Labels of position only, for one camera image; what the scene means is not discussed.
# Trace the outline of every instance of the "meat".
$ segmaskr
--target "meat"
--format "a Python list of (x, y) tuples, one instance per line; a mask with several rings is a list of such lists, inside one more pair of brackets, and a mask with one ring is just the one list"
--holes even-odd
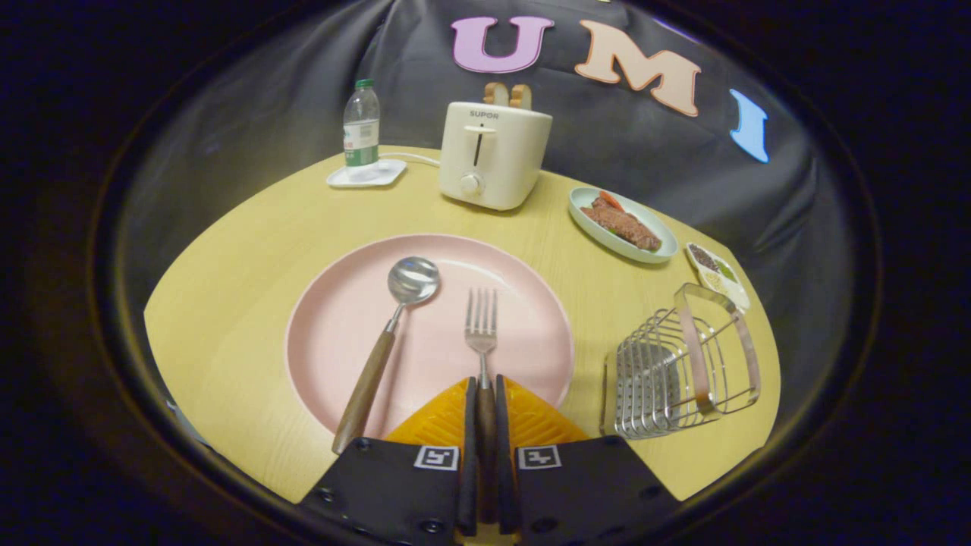
[(594, 222), (639, 249), (654, 252), (661, 248), (661, 240), (634, 215), (615, 209), (603, 197), (594, 199), (592, 207), (581, 207), (580, 210)]

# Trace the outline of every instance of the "plate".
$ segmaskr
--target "plate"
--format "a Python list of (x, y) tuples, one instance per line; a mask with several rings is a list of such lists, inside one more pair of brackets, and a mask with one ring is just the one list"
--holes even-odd
[(361, 247), (329, 265), (307, 287), (287, 325), (285, 362), (307, 410), (333, 432), (357, 377), (397, 302), (387, 272), (405, 256), (425, 256), (442, 284), (402, 313), (397, 339), (364, 433), (381, 438), (428, 400), (469, 376), (479, 356), (465, 344), (470, 288), (497, 289), (498, 345), (488, 356), (501, 373), (553, 406), (573, 376), (573, 334), (542, 277), (495, 247), (464, 237), (404, 235)]
[(378, 178), (367, 182), (351, 182), (348, 178), (348, 168), (341, 167), (330, 173), (327, 177), (327, 185), (333, 188), (372, 188), (374, 186), (387, 186), (394, 182), (400, 175), (407, 163), (399, 159), (378, 159)]
[(611, 193), (623, 207), (623, 210), (634, 215), (643, 225), (645, 225), (658, 239), (661, 240), (661, 248), (657, 252), (645, 251), (624, 241), (617, 235), (611, 233), (599, 223), (594, 222), (580, 207), (589, 207), (593, 200), (600, 196), (599, 188), (574, 188), (570, 191), (570, 216), (580, 228), (593, 237), (598, 243), (616, 252), (621, 256), (629, 257), (645, 263), (662, 263), (678, 252), (678, 239), (664, 222), (660, 220), (647, 207), (631, 201), (626, 197)]

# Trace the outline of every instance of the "water bottle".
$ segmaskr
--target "water bottle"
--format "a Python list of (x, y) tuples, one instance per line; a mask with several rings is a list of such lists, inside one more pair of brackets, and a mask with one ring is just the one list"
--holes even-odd
[(374, 80), (358, 80), (344, 109), (344, 161), (351, 182), (378, 178), (378, 121), (381, 106)]

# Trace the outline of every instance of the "wooden handle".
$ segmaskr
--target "wooden handle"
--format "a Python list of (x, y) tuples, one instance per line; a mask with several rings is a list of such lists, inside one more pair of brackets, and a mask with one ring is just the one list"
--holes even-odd
[(341, 416), (341, 423), (337, 425), (334, 445), (330, 448), (337, 455), (364, 433), (364, 425), (367, 424), (367, 416), (371, 413), (371, 404), (374, 403), (374, 396), (378, 393), (378, 385), (381, 384), (381, 377), (385, 374), (387, 356), (391, 354), (393, 346), (394, 334), (389, 331), (381, 332), (377, 343), (374, 344), (374, 349), (371, 350), (371, 356), (368, 357), (360, 377), (357, 378), (357, 385), (354, 386), (348, 407), (344, 409), (344, 415)]
[(476, 447), (479, 456), (479, 521), (494, 524), (498, 495), (496, 471), (495, 390), (476, 393)]

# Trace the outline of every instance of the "white coaster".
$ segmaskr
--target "white coaster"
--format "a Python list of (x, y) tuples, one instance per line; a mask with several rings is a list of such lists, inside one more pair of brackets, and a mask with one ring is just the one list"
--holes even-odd
[(330, 173), (327, 184), (334, 188), (370, 188), (373, 186), (387, 186), (395, 181), (404, 170), (407, 163), (398, 159), (378, 159), (378, 178), (366, 182), (352, 182), (348, 179), (348, 168), (341, 167)]

